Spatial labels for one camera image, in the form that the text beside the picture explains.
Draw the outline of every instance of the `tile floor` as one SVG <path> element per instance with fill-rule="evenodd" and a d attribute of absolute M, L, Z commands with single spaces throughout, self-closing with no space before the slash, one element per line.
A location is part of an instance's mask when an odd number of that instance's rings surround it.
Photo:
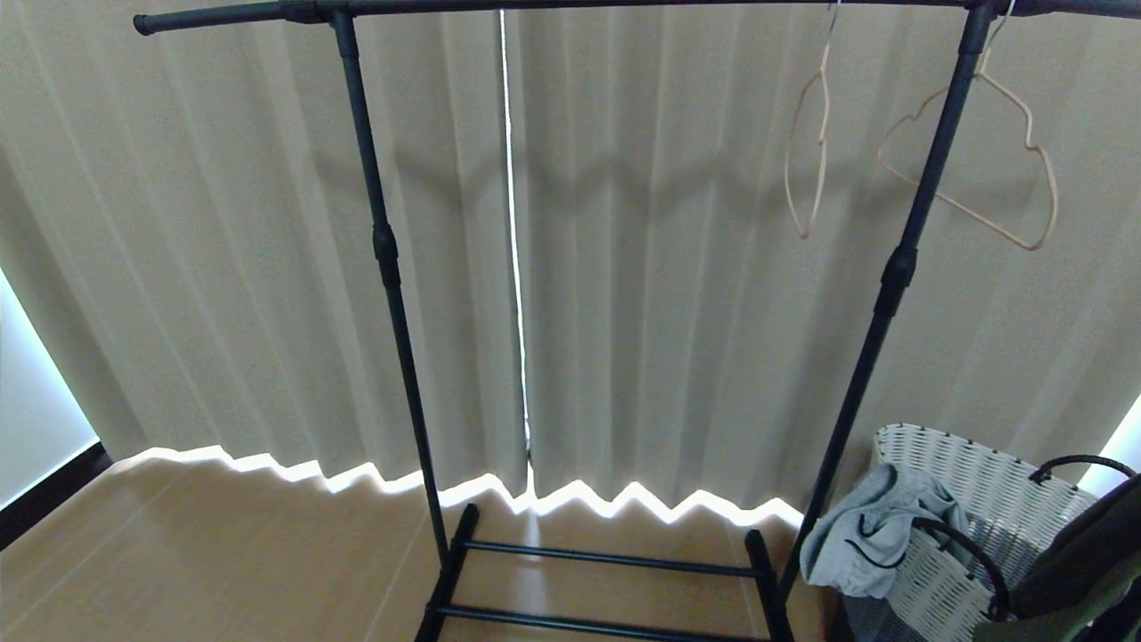
<path fill-rule="evenodd" d="M 581 503 L 536 517 L 474 501 L 482 539 L 745 564 L 746 529 L 704 509 L 665 526 L 638 504 L 606 520 Z M 411 641 L 437 571 L 426 506 L 422 489 L 385 495 L 369 478 L 333 494 L 224 462 L 118 464 L 0 554 L 0 640 Z M 461 510 L 446 510 L 450 530 Z M 761 529 L 787 551 L 787 526 Z M 472 552 L 455 600 L 766 634 L 737 578 Z M 798 585 L 790 610 L 798 640 L 824 639 L 820 592 Z M 442 640 L 604 639 L 450 619 Z"/>

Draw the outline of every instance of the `light gray garment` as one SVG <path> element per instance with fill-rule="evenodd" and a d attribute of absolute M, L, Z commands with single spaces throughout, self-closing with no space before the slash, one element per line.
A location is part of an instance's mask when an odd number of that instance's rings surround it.
<path fill-rule="evenodd" d="M 958 531 L 966 528 L 963 509 L 938 479 L 891 464 L 873 469 L 804 541 L 804 579 L 852 598 L 884 598 L 904 561 L 915 518 L 940 520 Z"/>

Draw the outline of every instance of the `beige curtain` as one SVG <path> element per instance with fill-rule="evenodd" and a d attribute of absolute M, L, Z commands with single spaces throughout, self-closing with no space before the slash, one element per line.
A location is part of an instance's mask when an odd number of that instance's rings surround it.
<path fill-rule="evenodd" d="M 0 260 L 116 457 L 419 469 L 333 33 L 0 22 Z M 495 13 L 362 19 L 442 486 L 526 483 Z"/>
<path fill-rule="evenodd" d="M 782 180 L 824 7 L 509 16 L 509 87 L 537 491 L 637 481 L 674 504 L 804 505 L 913 189 L 874 164 L 944 87 L 965 13 L 841 9 L 825 197 L 801 241 Z M 852 437 L 916 422 L 1030 461 L 1097 453 L 1141 391 L 1139 25 L 1015 19 L 992 73 L 1035 108 L 1061 220 L 1028 253 L 937 203 Z M 889 148 L 917 174 L 937 109 Z M 819 94 L 796 135 L 810 206 Z M 1036 237 L 1021 116 L 976 87 L 944 188 Z"/>

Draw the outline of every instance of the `laundry basket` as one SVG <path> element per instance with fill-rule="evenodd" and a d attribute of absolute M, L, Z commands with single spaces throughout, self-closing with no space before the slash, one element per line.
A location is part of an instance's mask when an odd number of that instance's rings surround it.
<path fill-rule="evenodd" d="M 1035 468 L 1015 457 L 911 424 L 884 426 L 875 436 L 880 463 L 934 476 L 968 514 L 956 541 L 965 563 L 940 547 L 917 520 L 904 562 L 884 600 L 844 598 L 860 641 L 970 642 L 974 626 L 1009 617 L 1005 586 L 1017 585 L 1070 520 L 1097 497 L 1051 477 L 1054 466 L 1094 463 L 1132 477 L 1127 466 L 1092 456 L 1062 457 Z"/>

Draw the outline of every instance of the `white woven basket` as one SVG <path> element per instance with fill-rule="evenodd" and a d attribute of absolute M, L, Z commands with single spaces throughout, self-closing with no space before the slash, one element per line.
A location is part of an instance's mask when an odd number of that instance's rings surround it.
<path fill-rule="evenodd" d="M 947 485 L 969 514 L 965 535 L 998 566 L 1009 586 L 1097 501 L 1057 478 L 1030 481 L 1036 466 L 941 431 L 895 424 L 880 429 L 875 445 L 880 463 L 923 471 Z M 981 564 L 964 567 L 932 537 L 915 531 L 887 603 L 922 640 L 970 642 L 993 598 Z"/>

